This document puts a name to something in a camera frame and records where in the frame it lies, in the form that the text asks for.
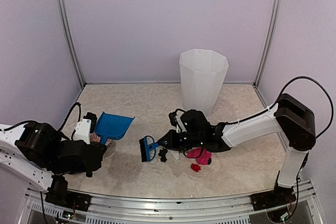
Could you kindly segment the blue dustpan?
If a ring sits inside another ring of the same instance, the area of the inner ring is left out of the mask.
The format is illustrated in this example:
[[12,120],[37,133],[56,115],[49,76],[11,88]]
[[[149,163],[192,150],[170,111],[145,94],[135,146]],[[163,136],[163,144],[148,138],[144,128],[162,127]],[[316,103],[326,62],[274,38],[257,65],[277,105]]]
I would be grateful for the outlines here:
[[121,140],[134,119],[135,117],[131,118],[102,112],[97,120],[94,132],[101,137],[103,143],[107,139]]

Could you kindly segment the blue hand brush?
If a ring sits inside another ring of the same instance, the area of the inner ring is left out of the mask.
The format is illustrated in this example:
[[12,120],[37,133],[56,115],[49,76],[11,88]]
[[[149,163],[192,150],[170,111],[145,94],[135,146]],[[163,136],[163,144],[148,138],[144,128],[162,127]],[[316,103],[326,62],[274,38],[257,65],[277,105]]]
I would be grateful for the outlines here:
[[160,146],[152,136],[145,136],[139,140],[141,162],[151,162],[156,156],[156,149]]

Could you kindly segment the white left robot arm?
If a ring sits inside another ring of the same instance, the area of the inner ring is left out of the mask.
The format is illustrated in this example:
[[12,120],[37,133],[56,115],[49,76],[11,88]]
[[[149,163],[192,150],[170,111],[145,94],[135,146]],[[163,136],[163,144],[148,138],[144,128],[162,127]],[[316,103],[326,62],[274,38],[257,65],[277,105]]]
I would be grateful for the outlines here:
[[48,123],[24,121],[1,125],[1,164],[46,192],[54,176],[84,173],[102,166],[107,147],[71,140]]

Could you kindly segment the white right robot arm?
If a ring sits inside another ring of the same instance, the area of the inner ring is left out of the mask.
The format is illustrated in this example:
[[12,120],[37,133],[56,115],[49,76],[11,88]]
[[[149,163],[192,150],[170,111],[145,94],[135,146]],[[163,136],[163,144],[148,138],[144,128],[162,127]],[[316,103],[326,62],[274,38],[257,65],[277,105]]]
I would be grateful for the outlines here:
[[[236,120],[262,108],[255,89],[249,84],[222,86],[212,123]],[[285,158],[283,133],[265,135],[240,144],[225,153],[213,154],[210,165],[198,173],[191,170],[191,159],[168,160],[161,165],[163,180],[157,183],[159,198],[205,198],[252,194],[270,189]]]

